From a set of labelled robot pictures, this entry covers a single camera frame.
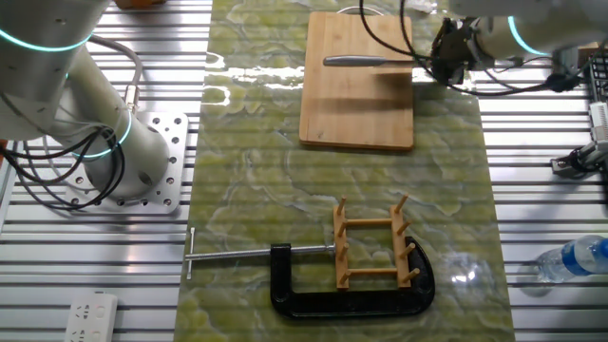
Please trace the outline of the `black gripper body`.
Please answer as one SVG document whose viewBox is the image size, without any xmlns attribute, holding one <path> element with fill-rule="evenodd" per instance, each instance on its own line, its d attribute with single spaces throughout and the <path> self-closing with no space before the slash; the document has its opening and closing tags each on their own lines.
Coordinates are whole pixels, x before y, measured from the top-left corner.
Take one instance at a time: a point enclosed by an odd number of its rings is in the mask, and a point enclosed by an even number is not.
<svg viewBox="0 0 608 342">
<path fill-rule="evenodd" d="M 472 20 L 445 17 L 431 45 L 431 72 L 439 83 L 461 85 L 469 62 L 474 61 L 467 45 Z"/>
</svg>

